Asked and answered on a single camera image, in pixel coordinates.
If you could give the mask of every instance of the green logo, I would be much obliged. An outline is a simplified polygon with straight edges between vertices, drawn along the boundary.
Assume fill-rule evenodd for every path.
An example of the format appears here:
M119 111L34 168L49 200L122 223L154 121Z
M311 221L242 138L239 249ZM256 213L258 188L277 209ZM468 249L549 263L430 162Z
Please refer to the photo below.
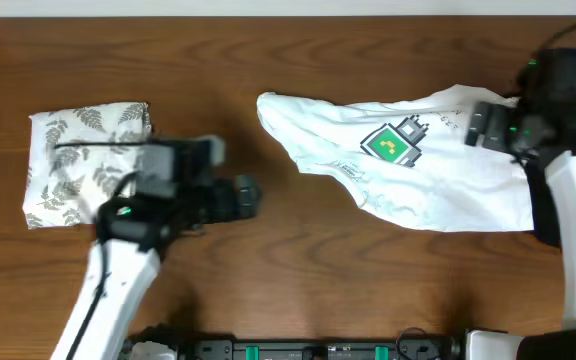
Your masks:
M419 124L419 115L405 118L399 126L383 124L362 142L366 153L395 164L413 167L421 157L417 145L426 136L428 124Z

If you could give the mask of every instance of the black mount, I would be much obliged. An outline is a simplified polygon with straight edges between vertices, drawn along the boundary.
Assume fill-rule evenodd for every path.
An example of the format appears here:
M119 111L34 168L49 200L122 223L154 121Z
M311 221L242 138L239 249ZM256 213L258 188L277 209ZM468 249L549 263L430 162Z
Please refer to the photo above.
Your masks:
M539 52L520 73L516 108L480 102L466 145L513 155L528 178L535 230L545 244L561 247L559 222L545 168L562 152L576 156L576 49Z
M140 251L154 248L163 256L184 231L257 214L261 189L251 177L215 178L214 168L223 158L219 139L151 139L142 151L140 170L122 179L99 207L99 239L135 242ZM119 196L131 182L134 195Z
M524 338L517 360L576 360L576 330Z

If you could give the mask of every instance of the wooden table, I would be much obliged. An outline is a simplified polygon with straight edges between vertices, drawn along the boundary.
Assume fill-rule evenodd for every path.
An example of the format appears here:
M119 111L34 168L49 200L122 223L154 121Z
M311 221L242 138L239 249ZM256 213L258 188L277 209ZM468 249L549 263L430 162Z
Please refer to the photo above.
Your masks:
M408 326L556 330L558 250L528 235L410 231L300 175L259 126L264 91L335 103L453 84L505 92L571 18L0 19L0 359L51 354L79 291L90 227L26 230L28 115L148 101L162 134L215 133L224 175L265 190L258 218L172 245L131 327L239 338L394 337ZM568 44L576 45L576 36Z

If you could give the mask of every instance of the patterned fabric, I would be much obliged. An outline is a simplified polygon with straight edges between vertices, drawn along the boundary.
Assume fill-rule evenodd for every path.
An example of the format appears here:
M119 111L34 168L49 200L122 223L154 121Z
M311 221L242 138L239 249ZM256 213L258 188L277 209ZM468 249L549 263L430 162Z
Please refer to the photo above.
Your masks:
M99 205L139 162L138 147L71 142L135 142L151 125L145 103L114 103L30 117L32 139L23 210L29 229L91 223Z

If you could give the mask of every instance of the white wall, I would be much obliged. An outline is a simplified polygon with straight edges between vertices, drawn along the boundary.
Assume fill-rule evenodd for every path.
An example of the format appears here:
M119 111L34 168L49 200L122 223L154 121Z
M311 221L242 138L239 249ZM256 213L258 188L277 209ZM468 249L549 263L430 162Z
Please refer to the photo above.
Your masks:
M576 0L0 0L0 16L576 15Z

